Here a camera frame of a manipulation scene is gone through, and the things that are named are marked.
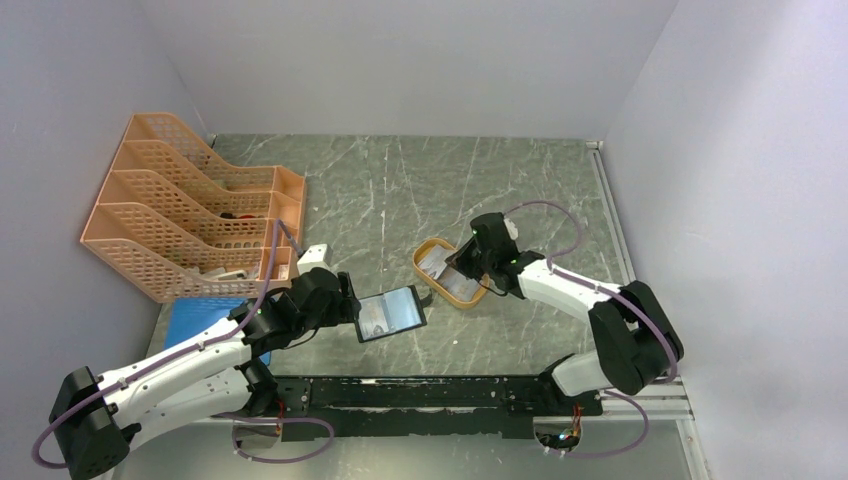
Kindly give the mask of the orange oval tray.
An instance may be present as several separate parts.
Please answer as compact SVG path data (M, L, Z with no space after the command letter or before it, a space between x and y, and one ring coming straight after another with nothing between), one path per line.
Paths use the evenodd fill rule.
M466 278L447 263L457 248L441 238L429 238L416 248L412 255L415 273L435 293L460 310L476 306L486 295L489 280Z

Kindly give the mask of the black leather card holder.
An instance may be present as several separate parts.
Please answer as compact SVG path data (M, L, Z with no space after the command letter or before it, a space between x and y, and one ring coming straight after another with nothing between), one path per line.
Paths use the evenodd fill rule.
M356 328L357 338L360 343L380 340L427 325L424 309L429 307L433 302L433 292L431 290L429 290L424 297L421 297L414 285L408 285L369 297L374 296L381 296L383 298L389 331L381 337L371 339L370 341L364 341L359 331L358 319L354 325Z

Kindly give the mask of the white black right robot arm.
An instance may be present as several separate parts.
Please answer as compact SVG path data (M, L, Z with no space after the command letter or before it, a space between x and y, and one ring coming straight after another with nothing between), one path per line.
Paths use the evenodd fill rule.
M539 391L542 406L562 414L579 394L613 388L635 395L672 380L684 347L653 290L634 280L616 285L562 269L552 256L518 248L504 214L474 218L472 235L446 263L468 279L489 279L497 290L554 307L590 328L594 348L547 368Z

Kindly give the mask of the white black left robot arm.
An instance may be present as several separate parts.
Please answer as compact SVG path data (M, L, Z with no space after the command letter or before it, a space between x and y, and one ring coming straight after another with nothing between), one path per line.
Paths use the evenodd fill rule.
M359 310L348 273L315 267L150 358L100 375L80 367L63 379L32 459L95 479L197 419L281 413L285 402L262 356L317 328L352 323Z

